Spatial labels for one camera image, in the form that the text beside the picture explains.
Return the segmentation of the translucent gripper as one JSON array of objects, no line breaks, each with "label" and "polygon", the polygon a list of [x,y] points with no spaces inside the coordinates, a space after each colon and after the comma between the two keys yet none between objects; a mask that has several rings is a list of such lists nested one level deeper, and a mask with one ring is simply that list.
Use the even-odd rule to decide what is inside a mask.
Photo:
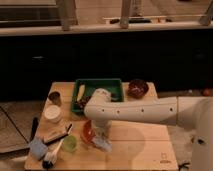
[{"label": "translucent gripper", "polygon": [[110,121],[95,121],[92,120],[92,129],[95,132],[95,135],[102,139],[107,139],[109,137],[109,132],[111,128]]}]

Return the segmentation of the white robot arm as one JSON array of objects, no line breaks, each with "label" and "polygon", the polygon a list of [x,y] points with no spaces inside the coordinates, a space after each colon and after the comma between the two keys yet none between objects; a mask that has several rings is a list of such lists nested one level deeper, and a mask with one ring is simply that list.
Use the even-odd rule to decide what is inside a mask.
[{"label": "white robot arm", "polygon": [[213,171],[213,97],[112,102],[107,90],[96,89],[84,113],[99,130],[111,120],[195,129],[190,171]]}]

